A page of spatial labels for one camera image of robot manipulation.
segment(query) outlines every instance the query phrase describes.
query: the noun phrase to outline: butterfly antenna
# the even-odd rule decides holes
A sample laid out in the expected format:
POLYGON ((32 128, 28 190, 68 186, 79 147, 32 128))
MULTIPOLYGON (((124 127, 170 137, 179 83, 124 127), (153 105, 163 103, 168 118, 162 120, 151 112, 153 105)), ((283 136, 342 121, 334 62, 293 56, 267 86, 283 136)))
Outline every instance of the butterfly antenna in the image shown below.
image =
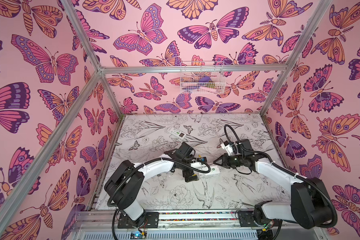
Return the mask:
POLYGON ((0 182, 0 183, 2 184, 2 183, 4 183, 4 180, 5 180, 5 178, 4 178, 4 172, 3 172, 3 168, 2 168, 2 167, 0 167, 0 171, 1 171, 1 174, 3 175, 3 181, 0 182))

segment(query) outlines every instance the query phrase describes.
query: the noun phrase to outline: orange butterfly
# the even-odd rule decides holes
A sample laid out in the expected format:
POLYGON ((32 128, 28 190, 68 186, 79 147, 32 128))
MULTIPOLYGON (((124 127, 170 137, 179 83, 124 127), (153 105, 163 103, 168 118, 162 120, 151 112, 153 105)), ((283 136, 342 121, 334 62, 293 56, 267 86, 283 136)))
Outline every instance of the orange butterfly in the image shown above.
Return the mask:
POLYGON ((39 208, 27 208, 39 209, 40 214, 26 217, 9 225, 7 228, 5 228, 4 233, 0 237, 0 240, 36 239, 40 230, 41 218, 43 218, 43 221, 48 228, 53 228, 52 214, 49 212, 49 209, 53 211, 59 211, 67 205, 69 199, 69 192, 67 190, 70 176, 71 171, 69 169, 62 174, 51 194, 51 197, 49 198, 47 205, 45 205, 44 201, 44 203, 39 208))
POLYGON ((325 55, 327 54, 328 59, 332 62, 338 63, 340 65, 345 62, 345 54, 343 46, 341 45, 339 38, 345 42, 346 37, 343 33, 350 31, 357 20, 360 19, 360 2, 356 3, 350 10, 348 8, 343 8, 339 12, 335 12, 335 5, 331 6, 331 10, 329 11, 329 21, 332 25, 334 25, 338 29, 343 29, 340 31, 338 29, 331 29, 328 31, 328 34, 333 38, 327 38, 323 41, 319 42, 311 51, 311 54, 316 50, 320 50, 320 52, 325 55))
POLYGON ((213 10, 218 0, 169 0, 167 5, 181 12, 185 18, 198 19, 203 10, 213 10))
POLYGON ((264 64, 285 64, 288 60, 288 56, 289 55, 283 56, 283 58, 280 58, 279 56, 276 55, 276 57, 279 58, 279 60, 277 60, 274 56, 266 54, 263 56, 263 63, 264 64))
POLYGON ((317 138, 316 144, 312 145, 312 147, 317 146, 322 153, 327 153, 327 157, 329 157, 337 167, 340 167, 343 171, 350 172, 347 157, 336 143, 339 138, 348 137, 337 136, 346 134, 357 127, 360 124, 360 116, 358 114, 348 114, 337 117, 334 120, 325 118, 321 121, 319 117, 317 117, 317 120, 320 122, 319 127, 322 136, 317 138))
MULTIPOLYGON (((128 67, 128 64, 125 61, 116 58, 113 55, 110 56, 110 59, 117 68, 128 67)), ((107 78, 107 80, 111 86, 120 86, 121 88, 129 88, 131 92, 134 93, 135 88, 132 86, 132 84, 129 83, 129 81, 132 80, 132 78, 129 76, 136 77, 136 76, 143 76, 144 74, 145 73, 124 73, 124 74, 118 73, 112 75, 114 78, 107 78)))
POLYGON ((287 0, 268 0, 269 8, 271 9, 272 14, 275 19, 272 19, 272 15, 267 12, 268 20, 261 22, 261 25, 271 23, 265 26, 261 26, 256 28, 250 32, 245 33, 242 38, 251 40, 251 41, 259 41, 265 38, 266 41, 276 39, 278 40, 278 45, 281 46, 283 43, 283 33, 276 26, 283 26, 287 22, 282 19, 277 18, 290 18, 295 17, 303 12, 305 12, 309 7, 312 6, 312 3, 308 3, 304 7, 297 7, 297 4, 293 1, 287 3, 287 0))
POLYGON ((293 65, 291 74, 289 75, 289 76, 293 75, 293 82, 296 82, 300 76, 308 73, 310 70, 309 66, 307 66, 307 65, 300 66, 300 64, 303 64, 303 63, 300 63, 300 58, 299 58, 298 62, 295 63, 295 65, 293 65))
POLYGON ((299 132, 303 137, 305 137, 307 139, 311 139, 311 132, 309 131, 305 122, 299 117, 299 114, 302 115, 300 113, 300 108, 302 107, 302 103, 304 101, 304 99, 301 101, 301 106, 298 109, 300 95, 301 95, 301 84, 298 83, 296 85, 295 89, 293 90, 292 95, 287 98, 287 101, 286 101, 287 108, 292 110, 292 112, 288 113, 286 115, 286 117, 287 118, 293 117, 291 124, 289 125, 289 127, 291 128, 291 131, 293 133, 299 132))
POLYGON ((29 35, 31 35, 33 31, 33 21, 30 15, 32 12, 33 18, 43 33, 50 38, 54 38, 57 31, 53 26, 57 26, 62 20, 62 12, 58 8, 51 6, 36 6, 31 8, 28 5, 29 2, 30 1, 23 1, 23 3, 21 3, 19 0, 0 0, 0 15, 7 18, 14 18, 19 14, 21 7, 23 7, 25 12, 23 13, 24 25, 29 35))
POLYGON ((223 93, 217 94, 219 98, 225 98, 231 93, 231 89, 233 93, 235 93, 237 96, 239 95, 239 89, 249 90, 254 87, 254 80, 259 75, 260 71, 252 71, 249 74, 245 75, 244 78, 242 78, 237 84, 231 83, 230 86, 226 86, 223 93))
MULTIPOLYGON (((141 7, 137 0, 127 0, 127 2, 133 7, 141 10, 141 7)), ((122 20, 127 14, 123 0, 108 0, 108 1, 85 0, 83 2, 83 8, 92 12, 102 12, 102 13, 108 13, 110 10, 113 9, 115 5, 116 7, 112 12, 110 12, 109 16, 115 20, 122 20)))

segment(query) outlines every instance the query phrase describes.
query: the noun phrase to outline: white plastic part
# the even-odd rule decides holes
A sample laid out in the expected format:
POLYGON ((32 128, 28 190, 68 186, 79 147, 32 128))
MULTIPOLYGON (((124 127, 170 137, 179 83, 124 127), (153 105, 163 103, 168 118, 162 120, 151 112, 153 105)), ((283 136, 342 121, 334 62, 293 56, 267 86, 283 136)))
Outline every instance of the white plastic part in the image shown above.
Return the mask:
POLYGON ((289 175, 288 173, 283 172, 282 170, 272 166, 268 158, 266 157, 259 159, 259 161, 256 162, 255 166, 258 173, 269 177, 274 182, 282 186, 289 193, 291 193, 292 184, 294 184, 295 182, 302 182, 302 180, 298 180, 293 176, 289 175))
POLYGON ((282 219, 295 222, 290 202, 267 202, 261 206, 264 216, 268 219, 282 219))
POLYGON ((180 131, 179 129, 177 128, 174 128, 174 127, 171 127, 170 129, 168 129, 168 132, 178 138, 181 138, 181 139, 184 139, 187 134, 183 131, 180 131))

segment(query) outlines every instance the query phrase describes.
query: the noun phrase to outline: butterfly wing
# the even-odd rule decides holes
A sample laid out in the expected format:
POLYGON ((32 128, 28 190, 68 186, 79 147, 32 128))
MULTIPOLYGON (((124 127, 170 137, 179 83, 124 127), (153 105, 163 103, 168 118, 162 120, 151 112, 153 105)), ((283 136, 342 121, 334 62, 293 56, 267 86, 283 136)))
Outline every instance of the butterfly wing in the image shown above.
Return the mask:
POLYGON ((286 53, 288 51, 293 50, 296 43, 298 42, 300 35, 292 36, 287 39, 287 41, 284 43, 283 47, 281 48, 282 53, 286 53))
POLYGON ((87 195, 91 189, 91 178, 88 179, 88 173, 85 167, 81 167, 79 170, 79 174, 77 175, 76 181, 76 196, 85 196, 87 195))
POLYGON ((36 6, 32 8, 32 12, 33 18, 43 33, 50 38, 54 38, 57 31, 52 26, 57 26, 62 20, 62 12, 52 6, 36 6))
POLYGON ((41 225, 40 214, 21 219, 7 228, 1 235, 0 240, 27 239, 36 240, 41 225))
POLYGON ((71 171, 68 169, 62 174, 58 183, 56 184, 48 201, 48 207, 51 210, 58 211, 67 205, 69 199, 69 192, 67 190, 70 176, 71 171))
POLYGON ((100 142, 99 142, 99 146, 98 146, 98 152, 99 152, 99 161, 103 161, 105 159, 105 150, 107 147, 107 140, 108 137, 105 135, 104 137, 101 138, 100 142))
POLYGON ((74 224, 76 223, 76 216, 79 212, 84 211, 84 204, 75 204, 72 210, 68 214, 67 220, 65 221, 64 228, 61 234, 61 240, 66 240, 71 233, 74 224))
POLYGON ((205 35, 209 32, 209 28, 206 26, 195 25, 195 26, 187 26, 185 28, 180 29, 177 32, 177 35, 187 43, 194 43, 201 36, 205 35))

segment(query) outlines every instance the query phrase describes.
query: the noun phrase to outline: pink butterfly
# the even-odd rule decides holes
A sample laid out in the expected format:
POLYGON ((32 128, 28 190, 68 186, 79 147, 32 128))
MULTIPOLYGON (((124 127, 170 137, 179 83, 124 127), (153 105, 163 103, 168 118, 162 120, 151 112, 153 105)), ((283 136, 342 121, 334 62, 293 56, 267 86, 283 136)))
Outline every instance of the pink butterfly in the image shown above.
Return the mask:
POLYGON ((309 110, 311 112, 320 112, 322 109, 328 111, 328 113, 336 106, 339 106, 344 98, 336 93, 323 92, 324 89, 331 81, 324 85, 331 74, 332 65, 325 65, 323 68, 316 69, 313 77, 310 77, 304 84, 306 92, 315 91, 310 97, 315 97, 309 104, 309 110))
POLYGON ((258 93, 250 93, 243 96, 243 99, 248 99, 249 101, 253 100, 255 102, 262 103, 266 100, 266 97, 268 96, 269 92, 273 88, 274 82, 272 81, 273 78, 268 78, 265 80, 263 84, 263 90, 258 90, 258 93))
POLYGON ((280 113, 280 116, 283 114, 283 106, 281 105, 281 102, 283 98, 281 97, 285 91, 287 90, 288 84, 285 83, 283 86, 281 86, 279 92, 277 93, 275 99, 271 103, 271 107, 276 110, 277 113, 280 113))
POLYGON ((95 114, 94 109, 92 108, 92 113, 88 111, 88 109, 84 108, 84 114, 87 117, 88 127, 91 128, 92 135, 95 135, 95 132, 101 133, 101 126, 104 124, 104 115, 105 111, 101 111, 99 114, 99 109, 97 109, 97 113, 95 114))
POLYGON ((115 112, 115 110, 108 108, 107 113, 109 115, 110 123, 114 124, 115 122, 119 121, 119 117, 118 117, 117 113, 115 112))
POLYGON ((133 111, 137 111, 139 108, 133 103, 132 98, 125 98, 123 104, 120 103, 120 110, 124 114, 130 114, 133 111))
MULTIPOLYGON (((76 10, 76 13, 77 13, 77 16, 79 17, 79 20, 81 22, 81 25, 82 27, 84 28, 84 31, 87 35, 87 37, 89 38, 89 42, 91 43, 91 46, 92 46, 92 49, 95 51, 95 52, 100 52, 100 53, 107 53, 106 50, 104 50, 103 48, 97 46, 96 44, 94 44, 96 42, 96 40, 94 40, 94 38, 97 38, 97 39, 108 39, 109 36, 99 32, 99 31, 96 31, 94 29, 91 29, 91 27, 89 26, 89 24, 87 23, 87 20, 84 18, 83 14, 81 11, 79 10, 76 10)), ((68 16, 67 16, 67 19, 68 19, 68 22, 69 22, 69 25, 71 26, 72 28, 72 32, 74 34, 73 36, 73 47, 72 49, 73 50, 76 50, 79 46, 82 48, 82 44, 81 44, 81 41, 79 39, 79 37, 77 36, 77 33, 76 33, 76 30, 73 28, 72 26, 72 23, 71 21, 69 20, 68 16)), ((87 60, 87 53, 84 51, 84 61, 87 60)))
POLYGON ((141 91, 146 91, 146 92, 139 92, 139 93, 135 93, 134 96, 138 97, 138 98, 145 98, 145 99, 155 99, 155 100, 161 100, 161 96, 162 95, 166 95, 167 92, 164 89, 164 86, 162 84, 158 83, 158 79, 155 77, 151 77, 151 87, 148 85, 148 83, 144 83, 147 87, 147 89, 145 88, 140 88, 141 91))
POLYGON ((71 73, 75 72, 75 68, 79 64, 77 57, 68 53, 57 58, 54 55, 49 57, 46 51, 34 41, 15 34, 12 35, 11 43, 20 50, 25 61, 36 66, 40 82, 52 83, 54 76, 58 75, 62 84, 71 85, 71 73))
POLYGON ((154 43, 162 43, 167 39, 163 30, 160 29, 163 19, 160 16, 161 7, 155 3, 150 5, 141 17, 141 31, 129 33, 120 36, 113 43, 117 50, 125 49, 127 51, 137 50, 138 52, 148 55, 152 51, 151 41, 154 43))
POLYGON ((217 35, 220 36, 223 43, 227 43, 231 38, 237 37, 239 31, 232 28, 242 27, 248 13, 248 7, 237 8, 222 17, 216 25, 213 24, 216 20, 213 20, 209 23, 209 27, 201 25, 187 26, 180 29, 177 35, 187 43, 194 43, 197 40, 195 43, 196 49, 211 48, 212 38, 217 41, 217 35))

